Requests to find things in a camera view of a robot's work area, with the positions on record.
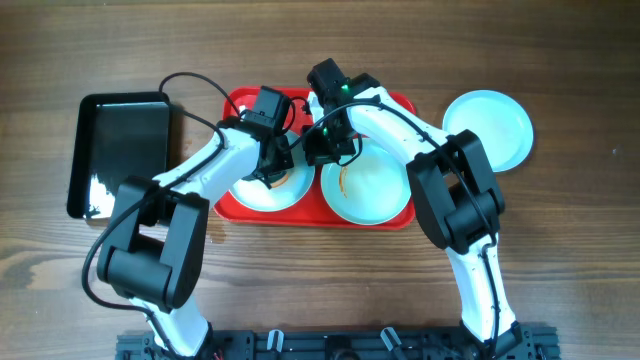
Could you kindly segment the orange green scrub sponge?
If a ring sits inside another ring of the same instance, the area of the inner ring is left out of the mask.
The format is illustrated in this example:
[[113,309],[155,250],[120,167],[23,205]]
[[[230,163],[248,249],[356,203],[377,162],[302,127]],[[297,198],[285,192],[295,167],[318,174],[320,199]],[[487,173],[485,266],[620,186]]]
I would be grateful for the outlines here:
[[284,184],[287,179],[289,177],[289,174],[287,172],[283,172],[277,179],[275,179],[274,181],[270,182],[270,186],[272,188],[276,188],[278,186],[281,186],[282,184]]

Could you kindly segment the light blue top plate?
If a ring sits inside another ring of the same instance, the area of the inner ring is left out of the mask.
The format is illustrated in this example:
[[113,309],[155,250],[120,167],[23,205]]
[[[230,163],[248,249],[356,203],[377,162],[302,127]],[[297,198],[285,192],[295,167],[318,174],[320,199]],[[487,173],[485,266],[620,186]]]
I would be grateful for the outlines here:
[[300,146],[292,150],[294,167],[287,170],[287,181],[276,188],[267,189],[260,181],[237,181],[230,189],[235,200],[258,212],[287,209],[300,201],[311,188],[315,168],[306,163]]

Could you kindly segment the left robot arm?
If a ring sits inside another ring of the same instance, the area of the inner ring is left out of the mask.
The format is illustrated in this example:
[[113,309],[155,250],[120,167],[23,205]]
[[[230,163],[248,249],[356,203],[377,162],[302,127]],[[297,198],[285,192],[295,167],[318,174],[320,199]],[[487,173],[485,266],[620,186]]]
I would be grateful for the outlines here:
[[251,109],[214,125],[210,142],[183,164],[120,185],[109,225],[85,260],[124,298],[120,309],[142,313],[151,327],[119,337],[117,358],[222,358],[192,296],[209,212],[238,181],[270,186],[292,168],[284,126],[290,108],[289,97],[263,87]]

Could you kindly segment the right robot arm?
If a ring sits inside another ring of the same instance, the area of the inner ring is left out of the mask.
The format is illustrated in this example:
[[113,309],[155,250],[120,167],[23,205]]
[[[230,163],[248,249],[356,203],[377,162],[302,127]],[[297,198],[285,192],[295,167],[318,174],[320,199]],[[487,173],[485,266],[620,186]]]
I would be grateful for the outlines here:
[[399,105],[367,73],[349,78],[328,58],[306,78],[322,111],[303,130],[310,165],[340,163],[363,135],[406,169],[418,223],[444,250],[462,301],[461,321],[480,343],[496,346],[516,323],[497,257],[504,196],[479,137],[450,135]]

